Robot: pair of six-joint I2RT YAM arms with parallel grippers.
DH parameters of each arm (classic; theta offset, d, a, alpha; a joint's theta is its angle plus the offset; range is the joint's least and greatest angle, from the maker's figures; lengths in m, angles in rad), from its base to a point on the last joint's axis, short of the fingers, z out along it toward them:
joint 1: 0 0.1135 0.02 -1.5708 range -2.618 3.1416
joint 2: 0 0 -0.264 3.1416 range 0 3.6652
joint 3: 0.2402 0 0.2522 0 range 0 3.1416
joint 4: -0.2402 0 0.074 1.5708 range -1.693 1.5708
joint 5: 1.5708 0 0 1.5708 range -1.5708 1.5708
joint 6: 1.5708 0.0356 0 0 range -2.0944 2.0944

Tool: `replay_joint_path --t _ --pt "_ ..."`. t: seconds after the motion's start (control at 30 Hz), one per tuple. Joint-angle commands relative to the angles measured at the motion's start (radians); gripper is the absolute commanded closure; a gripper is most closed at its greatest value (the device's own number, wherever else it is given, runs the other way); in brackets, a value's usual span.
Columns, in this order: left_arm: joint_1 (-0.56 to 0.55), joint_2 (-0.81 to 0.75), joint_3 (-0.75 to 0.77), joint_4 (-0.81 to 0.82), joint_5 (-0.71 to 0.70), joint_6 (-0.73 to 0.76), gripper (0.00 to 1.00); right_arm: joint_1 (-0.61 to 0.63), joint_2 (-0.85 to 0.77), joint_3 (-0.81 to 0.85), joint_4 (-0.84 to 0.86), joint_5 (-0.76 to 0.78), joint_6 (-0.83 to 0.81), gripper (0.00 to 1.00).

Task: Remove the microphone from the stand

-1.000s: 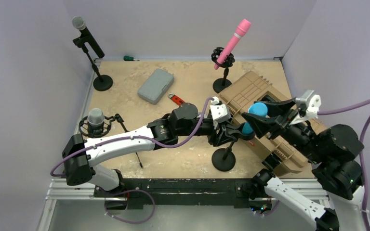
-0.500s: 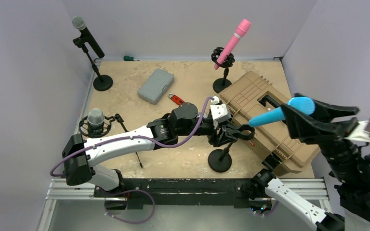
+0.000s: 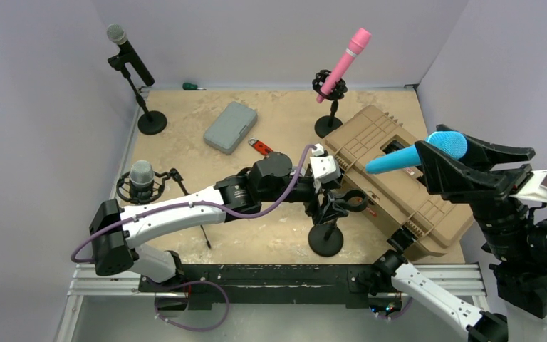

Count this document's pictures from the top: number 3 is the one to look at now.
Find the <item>pink microphone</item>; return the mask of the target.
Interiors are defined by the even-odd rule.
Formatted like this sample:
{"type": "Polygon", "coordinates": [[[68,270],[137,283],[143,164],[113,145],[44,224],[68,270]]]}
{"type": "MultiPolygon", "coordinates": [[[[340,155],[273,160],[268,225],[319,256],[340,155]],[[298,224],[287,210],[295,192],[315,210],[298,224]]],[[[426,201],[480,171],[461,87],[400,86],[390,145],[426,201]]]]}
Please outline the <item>pink microphone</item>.
{"type": "Polygon", "coordinates": [[[321,95],[316,98],[317,103],[322,103],[326,95],[330,95],[336,83],[344,76],[356,57],[362,53],[368,45],[372,34],[364,28],[359,28],[351,38],[348,46],[336,63],[330,75],[326,78],[323,85],[320,87],[321,95]]]}

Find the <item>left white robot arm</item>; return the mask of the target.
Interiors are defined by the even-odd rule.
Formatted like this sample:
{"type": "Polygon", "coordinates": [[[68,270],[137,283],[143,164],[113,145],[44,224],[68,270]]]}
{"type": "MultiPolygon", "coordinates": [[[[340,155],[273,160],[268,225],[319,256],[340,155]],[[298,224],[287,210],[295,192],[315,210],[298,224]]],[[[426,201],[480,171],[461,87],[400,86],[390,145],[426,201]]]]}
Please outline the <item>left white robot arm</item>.
{"type": "Polygon", "coordinates": [[[262,217],[282,202],[303,203],[306,214],[319,223],[318,196],[326,186],[335,186],[340,167],[324,152],[302,159],[309,161],[305,174],[287,155],[271,152],[251,167],[177,199],[127,207],[115,199],[102,202],[89,227],[96,274],[132,271],[165,291],[176,291],[184,281],[180,258],[148,245],[153,239],[199,225],[262,217]]]}

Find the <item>black tripod shock-mount stand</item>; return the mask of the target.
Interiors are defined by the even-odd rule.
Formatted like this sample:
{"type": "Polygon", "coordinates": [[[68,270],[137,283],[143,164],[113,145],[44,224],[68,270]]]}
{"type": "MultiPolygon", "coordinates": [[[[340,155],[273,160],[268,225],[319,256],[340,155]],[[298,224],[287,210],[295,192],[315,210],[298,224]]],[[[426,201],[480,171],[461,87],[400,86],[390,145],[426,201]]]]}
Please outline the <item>black tripod shock-mount stand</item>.
{"type": "MultiPolygon", "coordinates": [[[[184,178],[181,176],[179,171],[174,167],[165,172],[155,172],[155,182],[154,182],[154,201],[158,200],[164,193],[167,188],[167,182],[175,182],[179,189],[182,191],[183,195],[188,195],[189,192],[184,186],[184,178]]],[[[118,198],[124,202],[132,204],[130,202],[130,181],[129,181],[129,171],[122,174],[116,182],[115,192],[118,198]]]]}

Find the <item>blue microphone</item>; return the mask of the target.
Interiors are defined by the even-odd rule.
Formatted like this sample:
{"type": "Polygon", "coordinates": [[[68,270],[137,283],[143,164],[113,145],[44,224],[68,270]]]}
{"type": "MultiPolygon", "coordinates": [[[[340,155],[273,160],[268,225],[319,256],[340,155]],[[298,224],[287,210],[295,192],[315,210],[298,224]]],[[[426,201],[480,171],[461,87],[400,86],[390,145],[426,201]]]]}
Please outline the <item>blue microphone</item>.
{"type": "MultiPolygon", "coordinates": [[[[467,139],[457,131],[434,132],[427,137],[425,142],[437,147],[455,160],[464,157],[467,153],[467,139]]],[[[421,165],[421,159],[416,147],[412,145],[371,160],[365,166],[365,171],[368,174],[380,174],[419,165],[421,165]]]]}

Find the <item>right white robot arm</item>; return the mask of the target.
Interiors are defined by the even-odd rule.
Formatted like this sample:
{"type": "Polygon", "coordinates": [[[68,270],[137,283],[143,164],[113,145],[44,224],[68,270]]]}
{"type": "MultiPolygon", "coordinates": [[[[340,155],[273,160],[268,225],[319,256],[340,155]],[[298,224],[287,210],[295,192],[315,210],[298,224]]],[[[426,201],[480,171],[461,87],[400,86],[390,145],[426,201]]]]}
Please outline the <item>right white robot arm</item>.
{"type": "Polygon", "coordinates": [[[409,147],[371,160],[380,174],[421,168],[431,195],[467,204],[493,254],[491,270],[506,313],[462,301],[423,275],[404,257],[407,236],[393,235],[391,249],[372,265],[371,294],[397,290],[426,306],[467,341],[547,341],[547,169],[534,170],[530,147],[509,147],[473,138],[446,125],[409,147]]]}

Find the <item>silver microphone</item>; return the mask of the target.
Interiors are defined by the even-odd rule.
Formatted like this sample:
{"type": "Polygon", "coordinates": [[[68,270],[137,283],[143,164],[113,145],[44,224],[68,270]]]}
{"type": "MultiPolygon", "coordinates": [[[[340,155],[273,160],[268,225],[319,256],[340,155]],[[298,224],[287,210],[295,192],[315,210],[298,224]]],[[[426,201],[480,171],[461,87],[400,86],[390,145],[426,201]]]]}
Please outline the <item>silver microphone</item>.
{"type": "Polygon", "coordinates": [[[154,201],[155,172],[146,160],[138,160],[132,164],[129,171],[130,202],[132,204],[148,204],[154,201]]]}

